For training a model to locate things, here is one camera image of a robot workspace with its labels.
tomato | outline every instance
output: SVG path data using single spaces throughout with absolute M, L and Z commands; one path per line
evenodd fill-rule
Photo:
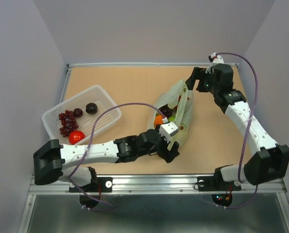
M 76 144 L 77 142 L 80 142 L 82 139 L 85 138 L 85 135 L 81 131 L 73 131 L 69 135 L 69 143 L 71 145 Z

wire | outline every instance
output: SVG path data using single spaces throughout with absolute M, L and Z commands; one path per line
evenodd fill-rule
M 151 107 L 151 108 L 153 108 L 154 110 L 156 110 L 158 113 L 160 113 L 160 114 L 163 116 L 163 118 L 166 117 L 157 107 L 155 107 L 155 106 L 153 106 L 153 105 L 151 105 L 151 104 L 148 104 L 148 103 L 138 103 L 138 102 L 123 103 L 123 104 L 114 106 L 114 107 L 112 107 L 112 108 L 109 108 L 108 110 L 106 110 L 105 112 L 103 112 L 102 114 L 100 114 L 100 115 L 97 117 L 97 119 L 96 119 L 96 121 L 94 122 L 93 127 L 92 127 L 92 133 L 91 133 L 90 141 L 89 141 L 89 143 L 88 143 L 88 145 L 87 145 L 87 148 L 86 148 L 86 150 L 85 150 L 82 158 L 80 159 L 79 163 L 76 165 L 76 167 L 73 169 L 73 171 L 72 171 L 72 172 L 70 173 L 70 175 L 68 176 L 68 179 L 70 180 L 70 182 L 71 182 L 81 193 L 83 193 L 85 196 L 87 196 L 89 199 L 110 206 L 109 209 L 105 209 L 105 210 L 95 210 L 95 209 L 87 208 L 86 206 L 82 206 L 82 208 L 87 209 L 87 210 L 89 210 L 89 211 L 107 211 L 107 210 L 111 210 L 112 208 L 114 208 L 114 206 L 111 205 L 110 203 L 106 202 L 106 201 L 98 200 L 98 199 L 96 199 L 96 198 L 91 197 L 90 195 L 88 195 L 82 188 L 80 188 L 78 185 L 76 185 L 76 184 L 74 183 L 74 181 L 71 179 L 71 177 L 73 176 L 73 174 L 75 174 L 75 172 L 78 170 L 78 168 L 80 167 L 80 165 L 81 165 L 82 162 L 84 161 L 84 159 L 85 159 L 85 157 L 86 157 L 86 155 L 87 155 L 87 152 L 88 152 L 88 150 L 90 149 L 90 147 L 91 147 L 91 145 L 92 145 L 93 137 L 94 137 L 94 131 L 95 131 L 95 127 L 96 127 L 96 125 L 97 125 L 97 122 L 98 122 L 105 114 L 107 114 L 107 113 L 110 112 L 111 110 L 116 109 L 116 108 L 119 108 L 119 107 L 127 106 L 127 105 L 144 105 L 144 106 L 148 106 L 148 107 Z
M 238 173 L 237 173 L 238 180 L 239 180 L 240 183 L 242 183 L 242 181 L 241 181 L 241 166 L 242 166 L 243 157 L 244 157 L 244 153 L 245 153 L 245 149 L 246 149 L 246 144 L 247 144 L 247 141 L 248 141 L 248 135 L 249 135 L 249 131 L 250 131 L 252 117 L 253 117 L 253 114 L 255 112 L 255 107 L 256 107 L 256 104 L 257 104 L 257 92 L 258 92 L 257 74 L 256 74 L 256 71 L 253 68 L 252 64 L 248 61 L 247 58 L 245 58 L 245 57 L 243 57 L 243 56 L 241 56 L 239 54 L 232 53 L 232 52 L 218 52 L 218 53 L 216 53 L 216 55 L 223 55 L 223 54 L 237 56 L 237 57 L 240 57 L 241 59 L 245 60 L 248 63 L 248 65 L 250 66 L 250 68 L 251 68 L 251 70 L 253 72 L 253 76 L 255 78 L 255 82 L 256 82 L 255 100 L 254 100 L 253 105 L 252 105 L 252 107 L 250 109 L 250 116 L 249 116 L 249 120 L 248 120 L 248 124 L 247 124 L 247 129 L 246 129 L 246 132 L 245 132 L 245 136 L 243 138 L 242 149 L 241 149 L 241 158 L 240 158 L 240 162 L 239 162 L 239 166 L 238 166 Z
M 256 185 L 255 192 L 253 193 L 253 196 L 251 197 L 251 199 L 250 199 L 249 201 L 247 201 L 247 202 L 245 202 L 245 203 L 243 203 L 243 204 L 241 204 L 241 205 L 237 205 L 237 206 L 228 206 L 228 207 L 227 207 L 227 206 L 222 206 L 222 205 L 214 204 L 214 203 L 209 202 L 209 201 L 206 201 L 206 200 L 204 200 L 204 199 L 202 199 L 202 198 L 201 198 L 201 200 L 202 200 L 203 202 L 206 202 L 207 204 L 214 205 L 214 206 L 216 206 L 216 207 L 221 207 L 221 208 L 224 208 L 224 209 L 230 209 L 230 210 L 232 210 L 232 209 L 239 209 L 239 208 L 242 208 L 242 207 L 248 205 L 249 203 L 251 203 L 251 202 L 256 198 L 257 188 L 258 188 L 258 186 Z
M 231 189 L 231 191 L 230 191 L 230 194 L 228 195 L 228 198 L 230 198 L 231 197 L 231 195 L 232 195 L 232 192 L 233 192 L 233 190 L 232 190 L 232 185 L 230 184 L 230 189 Z
M 101 199 L 101 184 L 98 183 L 99 200 Z

white plastic basket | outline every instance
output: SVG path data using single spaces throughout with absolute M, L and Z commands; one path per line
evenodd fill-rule
M 95 103 L 98 106 L 98 112 L 94 115 L 88 114 L 85 107 L 88 103 Z M 58 119 L 60 113 L 65 110 L 74 110 L 80 108 L 83 110 L 83 116 L 76 118 L 79 125 L 78 130 L 85 134 L 85 138 L 76 145 L 87 142 L 91 136 L 92 127 L 97 117 L 107 109 L 117 104 L 109 96 L 109 94 L 99 85 L 91 86 L 72 98 L 61 102 L 42 115 L 42 121 L 51 139 L 59 139 L 62 144 L 70 144 L 68 137 L 63 137 L 59 128 L 62 127 L 61 121 Z M 104 115 L 97 123 L 94 137 L 104 132 L 106 129 L 114 125 L 121 117 L 121 111 L 116 108 Z

orange fruit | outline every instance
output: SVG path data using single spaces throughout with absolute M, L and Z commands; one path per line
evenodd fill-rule
M 160 114 L 160 115 L 157 115 L 154 119 L 154 128 L 157 126 L 157 125 L 162 125 L 164 124 L 163 123 L 163 116 Z

wooden board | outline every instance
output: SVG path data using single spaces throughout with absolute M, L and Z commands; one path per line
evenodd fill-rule
M 72 69 L 65 99 L 92 85 L 102 86 L 117 104 L 145 102 L 154 104 L 161 93 L 181 79 L 187 79 L 193 67 L 76 67 Z M 243 92 L 238 70 L 234 68 L 234 88 Z M 93 143 L 102 143 L 146 131 L 151 109 L 125 106 L 115 126 L 98 135 Z M 156 156 L 143 156 L 132 163 L 91 164 L 98 174 L 191 174 L 213 173 L 214 169 L 238 164 L 243 137 L 214 103 L 210 93 L 194 91 L 194 113 L 189 136 L 180 147 L 180 155 L 167 164 Z M 245 159 L 250 158 L 249 149 Z

